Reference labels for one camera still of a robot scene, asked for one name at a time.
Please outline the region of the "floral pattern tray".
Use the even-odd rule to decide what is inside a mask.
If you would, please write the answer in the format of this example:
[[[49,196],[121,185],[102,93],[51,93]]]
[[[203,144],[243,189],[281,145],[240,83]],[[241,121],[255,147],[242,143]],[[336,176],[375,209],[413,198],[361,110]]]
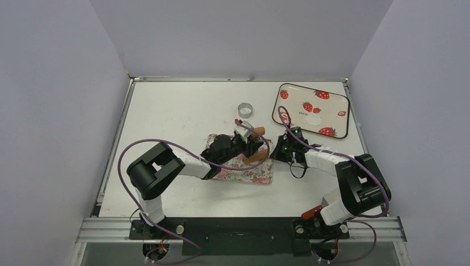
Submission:
[[[244,155],[240,154],[223,165],[230,168],[248,168],[249,166],[254,166],[259,163],[259,161],[254,161],[246,164],[244,159]],[[273,164],[273,159],[268,158],[261,165],[250,170],[232,171],[223,168],[212,180],[269,185],[274,177]]]

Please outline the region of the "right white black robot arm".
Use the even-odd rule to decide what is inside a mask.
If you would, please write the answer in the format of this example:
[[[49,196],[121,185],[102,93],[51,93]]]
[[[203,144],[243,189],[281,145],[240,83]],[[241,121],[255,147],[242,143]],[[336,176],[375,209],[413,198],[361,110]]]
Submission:
[[[350,156],[310,145],[299,126],[279,136],[270,157],[289,166],[297,163],[304,170],[314,168],[337,179],[338,188],[327,193],[319,206],[304,212],[296,223],[297,228],[304,227],[315,238],[345,234],[345,221],[390,204],[391,191],[371,155]]]

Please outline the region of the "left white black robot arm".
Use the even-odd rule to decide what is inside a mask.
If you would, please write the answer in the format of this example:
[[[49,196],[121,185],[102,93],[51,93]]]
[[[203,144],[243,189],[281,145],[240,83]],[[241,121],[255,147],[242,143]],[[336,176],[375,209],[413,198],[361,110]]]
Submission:
[[[157,144],[132,162],[126,173],[138,196],[133,200],[140,210],[144,232],[151,238],[159,238],[165,231],[165,214],[161,195],[179,176],[197,177],[210,180],[222,170],[230,170],[225,164],[231,159],[244,155],[252,157],[269,142],[263,136],[251,135],[243,140],[240,134],[230,137],[217,135],[199,156],[183,148],[173,150],[176,144],[157,140]]]

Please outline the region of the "flat round dumpling wrapper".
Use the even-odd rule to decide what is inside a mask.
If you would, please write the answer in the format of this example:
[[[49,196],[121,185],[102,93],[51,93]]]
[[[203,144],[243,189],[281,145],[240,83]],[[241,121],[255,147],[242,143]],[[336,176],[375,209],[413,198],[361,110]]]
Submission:
[[[311,113],[306,117],[306,121],[309,125],[319,126],[322,122],[322,118],[319,114]]]

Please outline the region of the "strawberry pattern tray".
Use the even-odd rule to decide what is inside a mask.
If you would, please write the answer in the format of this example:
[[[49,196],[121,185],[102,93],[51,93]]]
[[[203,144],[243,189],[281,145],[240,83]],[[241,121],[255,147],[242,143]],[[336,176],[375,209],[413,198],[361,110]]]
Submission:
[[[279,87],[272,111],[277,124],[300,126],[302,130],[335,139],[344,139],[349,132],[350,100],[343,95],[306,86],[284,83]],[[319,126],[309,125],[306,117],[319,114]]]

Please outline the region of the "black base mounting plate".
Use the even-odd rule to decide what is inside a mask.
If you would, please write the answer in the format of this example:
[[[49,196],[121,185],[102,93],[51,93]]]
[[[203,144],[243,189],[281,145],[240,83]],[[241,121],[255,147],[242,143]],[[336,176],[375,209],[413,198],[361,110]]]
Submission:
[[[171,218],[160,226],[196,245],[183,244],[182,254],[194,255],[309,255],[312,247],[326,250],[329,241],[348,239],[345,223],[326,226],[297,217]]]

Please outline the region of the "aluminium front rail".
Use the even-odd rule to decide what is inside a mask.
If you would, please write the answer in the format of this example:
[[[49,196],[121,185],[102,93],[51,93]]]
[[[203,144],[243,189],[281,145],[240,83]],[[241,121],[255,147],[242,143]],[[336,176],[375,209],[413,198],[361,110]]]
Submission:
[[[368,223],[375,231],[378,242],[406,242],[407,238],[399,217],[378,219],[355,219],[347,223],[348,242],[373,240],[372,230],[362,224]],[[131,239],[131,223],[124,217],[85,218],[81,223],[77,243],[157,243],[158,239]]]

